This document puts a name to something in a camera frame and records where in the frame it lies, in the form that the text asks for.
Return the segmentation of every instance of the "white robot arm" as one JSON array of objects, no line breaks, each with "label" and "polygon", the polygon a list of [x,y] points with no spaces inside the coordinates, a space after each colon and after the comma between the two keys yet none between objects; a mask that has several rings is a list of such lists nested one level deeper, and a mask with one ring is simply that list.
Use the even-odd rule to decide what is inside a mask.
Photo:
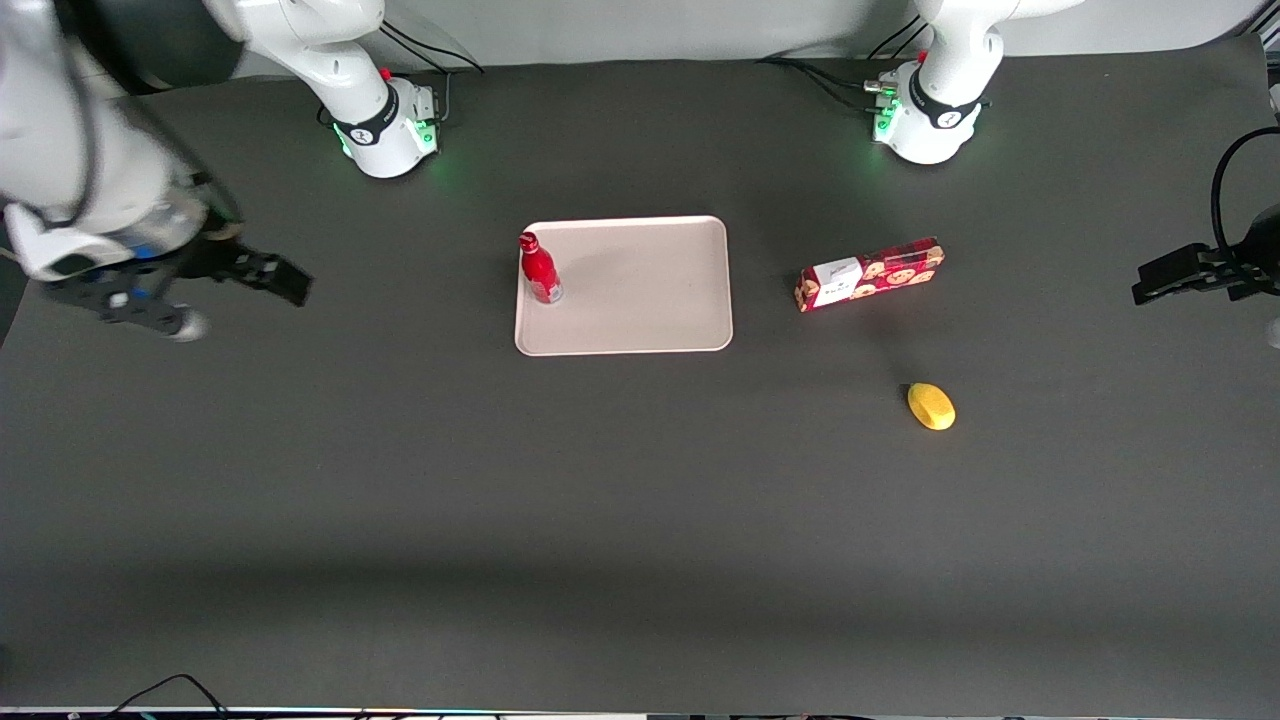
[{"label": "white robot arm", "polygon": [[384,79],[352,40],[378,31],[384,0],[206,0],[229,33],[302,78],[334,119],[343,150],[366,174],[402,176],[435,152],[435,96]]},{"label": "white robot arm", "polygon": [[[87,91],[68,67],[59,3],[0,0],[0,197],[23,270],[58,301],[174,340],[205,328],[197,313],[164,299],[177,278],[233,279],[302,305],[310,275],[239,245],[241,219],[183,167],[191,158]],[[133,22],[142,8],[143,23],[148,9],[201,8],[70,0],[59,9],[92,3],[125,8]],[[275,59],[316,92],[366,174],[403,174],[435,151],[431,91],[384,78],[351,42],[379,27],[383,0],[205,0],[204,8],[233,49]],[[145,82],[164,85],[150,74]]]},{"label": "white robot arm", "polygon": [[923,165],[950,159],[973,137],[983,90],[1005,56],[996,23],[1048,15],[1084,0],[915,0],[933,28],[924,63],[881,74],[873,138]]}]

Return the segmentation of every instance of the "green led light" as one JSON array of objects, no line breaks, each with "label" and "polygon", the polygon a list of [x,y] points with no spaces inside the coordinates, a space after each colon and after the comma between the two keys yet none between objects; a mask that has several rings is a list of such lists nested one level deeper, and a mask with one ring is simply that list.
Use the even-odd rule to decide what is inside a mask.
[{"label": "green led light", "polygon": [[[431,145],[431,141],[435,138],[431,131],[433,126],[434,123],[431,123],[430,120],[413,120],[413,129],[416,129],[417,136],[422,138],[424,146]],[[422,147],[422,150],[430,151],[429,147]]]},{"label": "green led light", "polygon": [[351,147],[347,147],[347,138],[342,136],[342,131],[338,129],[338,123],[333,124],[333,133],[338,136],[338,142],[342,143],[342,154],[351,158]]}]

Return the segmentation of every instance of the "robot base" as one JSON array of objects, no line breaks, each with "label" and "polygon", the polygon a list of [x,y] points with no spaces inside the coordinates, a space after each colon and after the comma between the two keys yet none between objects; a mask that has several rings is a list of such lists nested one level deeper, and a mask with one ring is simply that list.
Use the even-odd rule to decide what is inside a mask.
[{"label": "robot base", "polygon": [[403,78],[388,81],[399,96],[397,118],[372,145],[348,142],[334,126],[342,151],[356,161],[366,176],[394,178],[412,170],[422,158],[439,147],[439,124],[435,122],[435,94]]},{"label": "robot base", "polygon": [[[895,70],[881,73],[881,83],[891,87],[908,87],[911,76],[919,67],[920,64],[913,60]],[[978,113],[982,111],[982,105],[977,105],[968,117],[961,118],[954,127],[936,128],[929,117],[916,108],[909,96],[904,96],[901,100],[879,96],[877,104],[881,106],[881,111],[876,117],[872,140],[888,145],[904,160],[918,165],[937,165],[950,160],[960,150],[960,146],[973,137],[973,123],[978,118]]]}]

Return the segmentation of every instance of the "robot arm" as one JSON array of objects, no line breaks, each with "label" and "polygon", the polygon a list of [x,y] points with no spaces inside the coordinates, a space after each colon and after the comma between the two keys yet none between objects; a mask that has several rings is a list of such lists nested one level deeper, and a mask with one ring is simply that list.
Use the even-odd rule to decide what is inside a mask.
[{"label": "robot arm", "polygon": [[[218,206],[212,188],[182,167],[173,147],[87,92],[68,67],[54,5],[86,20],[86,49],[134,92],[220,79],[209,77],[207,65],[229,74],[247,46],[315,91],[343,150],[366,174],[403,174],[436,150],[430,88],[384,78],[352,42],[378,29],[383,0],[0,0],[5,229],[23,269],[50,297],[106,322],[193,340],[205,323],[165,300],[173,281],[233,279],[302,305],[311,278],[241,245],[239,218]],[[166,22],[200,29],[219,61],[201,63],[198,47],[156,38],[154,27]],[[189,45],[187,35],[175,35]],[[169,61],[183,51],[196,55],[186,76]]]},{"label": "robot arm", "polygon": [[[1258,293],[1280,296],[1280,205],[1258,214],[1244,240],[1235,245],[1228,242],[1222,229],[1222,179],[1231,158],[1251,141],[1275,135],[1280,135],[1280,127],[1260,128],[1240,136],[1226,149],[1213,170],[1210,192],[1216,247],[1196,242],[1138,268],[1138,283],[1133,286],[1135,305],[1189,290],[1226,290],[1233,302]],[[1280,347],[1280,320],[1272,324],[1271,332],[1271,345]]]},{"label": "robot arm", "polygon": [[[973,137],[979,99],[1005,56],[996,23],[1048,15],[1084,0],[915,0],[933,28],[924,63],[910,61],[867,83],[882,109],[873,138],[924,165],[942,163]],[[906,92],[899,94],[900,86]]]},{"label": "robot arm", "polygon": [[[234,13],[229,5],[234,4]],[[366,174],[390,178],[436,150],[435,96],[403,78],[387,78],[351,42],[375,32],[384,0],[223,0],[238,17],[248,49],[275,60],[316,94]]]},{"label": "robot arm", "polygon": [[88,94],[52,45],[0,26],[0,195],[23,270],[59,302],[177,341],[207,323],[174,281],[234,279],[302,305],[311,278],[238,242],[238,218],[155,137]]}]

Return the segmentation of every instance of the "red bottle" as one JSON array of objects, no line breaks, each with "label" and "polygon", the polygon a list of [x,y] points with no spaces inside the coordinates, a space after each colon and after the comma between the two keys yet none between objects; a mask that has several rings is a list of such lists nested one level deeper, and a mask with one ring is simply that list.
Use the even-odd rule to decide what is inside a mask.
[{"label": "red bottle", "polygon": [[538,245],[538,236],[531,232],[522,233],[520,252],[520,269],[525,272],[534,299],[550,305],[563,297],[564,287],[559,283],[556,263],[552,260],[552,254]]}]

